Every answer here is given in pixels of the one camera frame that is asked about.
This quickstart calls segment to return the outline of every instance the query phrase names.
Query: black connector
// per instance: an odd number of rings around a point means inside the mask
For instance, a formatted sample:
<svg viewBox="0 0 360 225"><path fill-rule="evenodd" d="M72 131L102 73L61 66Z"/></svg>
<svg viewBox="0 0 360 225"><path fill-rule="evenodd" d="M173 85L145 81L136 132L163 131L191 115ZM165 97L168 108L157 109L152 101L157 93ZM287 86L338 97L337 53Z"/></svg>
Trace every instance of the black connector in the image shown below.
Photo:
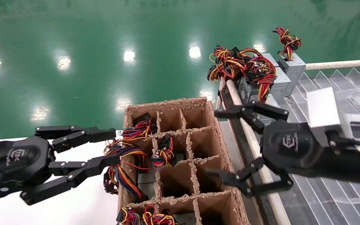
<svg viewBox="0 0 360 225"><path fill-rule="evenodd" d="M122 222L122 221L123 221L124 214L125 214L125 212L124 212L124 210L121 208L121 209L119 210L119 213L117 214L116 222L118 222L118 223Z"/></svg>
<svg viewBox="0 0 360 225"><path fill-rule="evenodd" d="M248 72L246 74L247 76L247 79L248 81L250 82L251 86L254 87L254 88L258 88L259 87L259 84L254 81L256 78L260 78L261 77L261 74L258 73L258 72Z"/></svg>
<svg viewBox="0 0 360 225"><path fill-rule="evenodd" d="M234 82L237 82L238 80L240 80L242 77L244 76L244 74L239 71L235 76L234 78L232 79Z"/></svg>
<svg viewBox="0 0 360 225"><path fill-rule="evenodd" d="M136 125L136 124L138 124L139 122L142 122L142 121L146 121L147 125L151 125L152 134L156 134L158 132L158 127L156 126L156 122L153 122L152 117L148 112L146 112L143 115L135 118L133 120L133 124Z"/></svg>
<svg viewBox="0 0 360 225"><path fill-rule="evenodd" d="M232 55L233 55L233 57L239 57L239 54L240 54L240 50L237 48L237 47L234 47L233 49L232 49Z"/></svg>

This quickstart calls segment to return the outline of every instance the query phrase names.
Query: white pipe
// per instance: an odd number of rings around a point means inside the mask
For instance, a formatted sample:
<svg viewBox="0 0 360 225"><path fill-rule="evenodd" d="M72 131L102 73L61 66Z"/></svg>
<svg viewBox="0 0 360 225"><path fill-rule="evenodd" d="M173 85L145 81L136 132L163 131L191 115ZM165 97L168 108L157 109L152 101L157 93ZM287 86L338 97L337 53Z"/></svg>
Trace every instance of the white pipe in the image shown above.
<svg viewBox="0 0 360 225"><path fill-rule="evenodd" d="M242 105L243 103L241 102L240 96L238 95L238 92L234 85L234 82L232 80L228 80L228 81L226 81L226 84L230 91L230 95L231 95L234 105ZM245 136L247 137L247 141L250 146L252 155L254 156L254 158L260 157L261 156L260 146L259 146L258 140L256 139L254 130L251 128L250 125L247 124L247 122L245 120L240 119L240 121L241 121L242 128L244 130ZM273 178L267 167L262 167L259 170L259 175L260 175L263 183L273 182ZM271 193L271 194L268 194L267 197L269 198L270 204L272 206L272 210L273 210L274 216L276 217L277 224L291 225L279 194Z"/></svg>
<svg viewBox="0 0 360 225"><path fill-rule="evenodd" d="M224 85L225 85L225 81L224 80L221 80L220 81L220 84L219 84L219 92L223 90L224 88ZM216 107L215 107L215 110L219 110L222 108L222 101L220 100L220 96L218 95L217 96L217 100L216 100Z"/></svg>
<svg viewBox="0 0 360 225"><path fill-rule="evenodd" d="M360 60L308 63L306 64L305 70L324 70L350 67L360 67Z"/></svg>

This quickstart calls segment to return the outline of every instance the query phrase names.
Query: yellow wire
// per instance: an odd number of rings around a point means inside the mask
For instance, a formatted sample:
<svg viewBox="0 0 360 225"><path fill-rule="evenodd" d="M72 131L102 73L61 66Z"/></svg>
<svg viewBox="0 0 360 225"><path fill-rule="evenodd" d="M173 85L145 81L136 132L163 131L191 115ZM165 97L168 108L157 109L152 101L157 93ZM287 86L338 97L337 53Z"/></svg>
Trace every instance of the yellow wire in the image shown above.
<svg viewBox="0 0 360 225"><path fill-rule="evenodd" d="M212 63L216 63L214 60L211 60L210 57L211 57L212 55L213 55L213 53L209 55L209 60L210 60Z"/></svg>

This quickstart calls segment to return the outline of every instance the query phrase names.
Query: gripper logo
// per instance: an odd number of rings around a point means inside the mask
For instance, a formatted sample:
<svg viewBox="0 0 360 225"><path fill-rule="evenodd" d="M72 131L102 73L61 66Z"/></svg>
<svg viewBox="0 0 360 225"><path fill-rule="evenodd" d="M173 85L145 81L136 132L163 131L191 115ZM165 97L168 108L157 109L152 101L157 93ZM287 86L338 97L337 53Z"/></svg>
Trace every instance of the gripper logo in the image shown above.
<svg viewBox="0 0 360 225"><path fill-rule="evenodd" d="M20 161L20 157L24 156L24 152L26 152L24 149L14 150L11 148L6 155L6 166L8 167L10 165L11 159L13 159L13 161Z"/></svg>
<svg viewBox="0 0 360 225"><path fill-rule="evenodd" d="M294 133L294 136L292 137L290 135L286 135L283 137L283 145L287 148L295 147L295 152L298 152L298 136L297 133Z"/></svg>

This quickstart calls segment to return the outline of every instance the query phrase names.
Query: metal frame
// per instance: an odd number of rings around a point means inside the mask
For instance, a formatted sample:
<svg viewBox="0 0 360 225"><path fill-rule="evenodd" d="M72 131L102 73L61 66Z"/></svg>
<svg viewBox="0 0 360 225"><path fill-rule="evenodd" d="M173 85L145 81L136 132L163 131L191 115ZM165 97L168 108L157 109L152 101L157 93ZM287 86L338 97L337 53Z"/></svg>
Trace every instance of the metal frame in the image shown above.
<svg viewBox="0 0 360 225"><path fill-rule="evenodd" d="M306 64L304 67L305 68L303 70L352 68L360 67L360 60L311 63ZM242 105L241 99L237 92L237 88L235 87L234 82L231 80L220 81L218 97L216 101L216 109L220 109L222 106L224 108L228 108L232 105ZM240 150L242 160L244 161L244 165L260 157L260 145L252 128L242 119L240 119L239 121L230 120L230 125L236 138L236 142ZM269 169L264 167L259 171L259 176L255 174L249 180L249 182L252 185L259 183L269 183L273 182L273 178L270 174ZM256 207L262 218L262 222L264 224L291 224L278 193L272 193L267 196L255 197L255 202Z"/></svg>

